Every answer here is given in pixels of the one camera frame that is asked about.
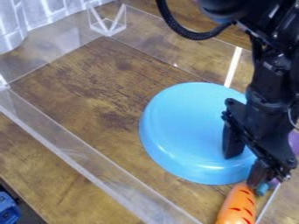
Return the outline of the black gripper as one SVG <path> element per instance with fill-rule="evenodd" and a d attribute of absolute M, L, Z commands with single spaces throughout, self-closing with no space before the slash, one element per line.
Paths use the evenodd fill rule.
<path fill-rule="evenodd" d="M 267 102 L 248 100 L 242 103 L 234 98 L 226 100 L 222 112 L 224 121 L 222 152 L 231 159 L 248 148 L 256 156 L 247 185 L 252 189 L 278 179 L 284 182 L 298 167 L 298 159 L 288 143 L 288 134 L 299 118 L 299 102 Z"/>

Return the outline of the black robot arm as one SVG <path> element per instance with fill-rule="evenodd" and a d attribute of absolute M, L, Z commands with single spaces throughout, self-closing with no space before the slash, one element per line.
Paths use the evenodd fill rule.
<path fill-rule="evenodd" d="M 223 112 L 223 154 L 256 155 L 247 184 L 286 180 L 298 160 L 288 134 L 299 119 L 299 0 L 198 0 L 206 15 L 235 23 L 250 36 L 254 76 L 244 103 L 228 98 Z"/>

